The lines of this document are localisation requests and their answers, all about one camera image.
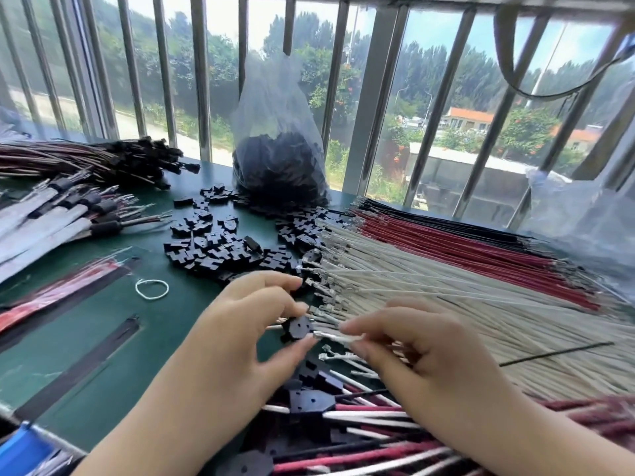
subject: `orange roof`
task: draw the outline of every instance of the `orange roof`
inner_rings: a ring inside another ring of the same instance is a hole
[[[494,119],[493,113],[487,113],[486,111],[467,110],[466,108],[457,108],[451,106],[448,111],[448,117],[456,117],[457,119],[468,119],[475,122],[485,122],[491,124]]]
[[[555,127],[551,129],[551,135],[555,137],[558,134],[559,130],[560,130],[560,125],[556,125]],[[574,142],[595,142],[598,140],[600,135],[601,133],[591,131],[591,130],[575,129],[573,132],[571,132],[571,136],[569,137],[569,140]]]

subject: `green table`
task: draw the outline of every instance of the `green table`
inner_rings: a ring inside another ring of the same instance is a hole
[[[215,183],[231,186],[232,170],[203,162],[198,175],[170,174],[168,179],[172,184],[170,191],[141,188],[135,192],[142,203],[156,204],[152,213],[173,209],[173,199],[199,197],[201,188]],[[353,198],[331,192],[333,207],[348,206]],[[175,209],[174,218],[183,217],[190,210]],[[237,214],[240,237],[250,235],[265,247],[279,243],[271,220],[244,209],[234,209],[231,203],[210,210],[215,219]],[[0,404],[5,410],[19,408],[124,320],[136,315],[139,331],[36,421],[85,451],[90,451],[115,427],[185,338],[201,311],[220,291],[216,283],[193,277],[169,264],[163,253],[163,242],[170,237],[170,229],[163,226],[110,239],[68,244],[0,286],[0,304],[8,303],[59,279],[73,267],[116,249],[132,246],[126,254],[140,257],[131,275],[116,280],[0,353]],[[135,292],[139,278],[165,280],[170,292],[158,301],[146,301]],[[267,333],[258,344],[259,356],[266,359],[278,347],[277,335]]]

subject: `fingernail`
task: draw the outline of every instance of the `fingernail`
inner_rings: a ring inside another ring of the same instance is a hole
[[[351,343],[351,350],[361,359],[366,359],[368,352],[366,351],[366,345],[362,341],[354,341]]]

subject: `right hand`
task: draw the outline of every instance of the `right hand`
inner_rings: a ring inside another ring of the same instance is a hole
[[[351,349],[403,409],[449,447],[491,468],[509,438],[522,440],[518,417],[535,404],[507,381],[476,332],[456,315],[424,299],[393,299],[340,330],[364,335]],[[393,341],[404,345],[412,369],[387,348]]]

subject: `rubber band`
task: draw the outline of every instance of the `rubber band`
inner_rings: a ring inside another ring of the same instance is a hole
[[[162,284],[163,286],[165,286],[165,292],[163,292],[163,294],[160,294],[158,296],[150,297],[150,296],[147,296],[147,295],[143,294],[143,292],[141,292],[139,290],[139,286],[140,285],[149,284],[151,282],[154,282],[155,284]],[[136,290],[137,294],[142,296],[145,300],[147,300],[147,301],[155,301],[156,299],[161,299],[162,297],[167,296],[168,293],[170,292],[170,286],[164,280],[159,280],[159,279],[139,279],[139,280],[137,280],[137,283],[135,284],[135,290]]]

